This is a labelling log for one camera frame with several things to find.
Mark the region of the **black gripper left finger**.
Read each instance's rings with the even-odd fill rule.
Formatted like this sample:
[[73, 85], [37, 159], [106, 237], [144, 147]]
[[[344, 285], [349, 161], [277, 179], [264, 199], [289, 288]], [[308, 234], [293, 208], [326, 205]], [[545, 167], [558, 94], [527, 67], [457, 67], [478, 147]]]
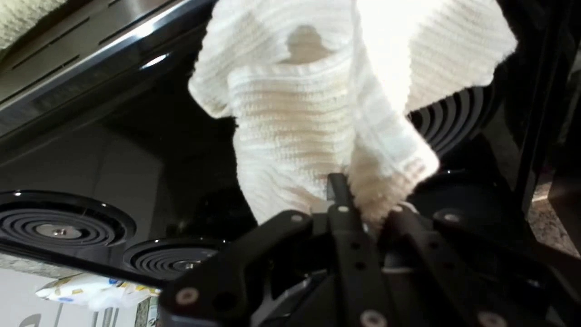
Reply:
[[337, 301], [342, 327], [391, 327], [391, 296], [380, 268], [380, 256], [364, 230], [348, 178], [329, 176], [329, 230], [335, 245]]

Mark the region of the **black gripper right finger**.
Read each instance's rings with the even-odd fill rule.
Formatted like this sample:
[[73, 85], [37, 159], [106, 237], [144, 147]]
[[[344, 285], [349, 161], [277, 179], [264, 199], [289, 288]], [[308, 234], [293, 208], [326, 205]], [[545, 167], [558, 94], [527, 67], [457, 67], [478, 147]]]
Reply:
[[467, 327], [504, 327], [504, 314], [451, 243], [420, 214], [402, 208], [389, 228], [406, 237], [435, 277], [444, 297]]

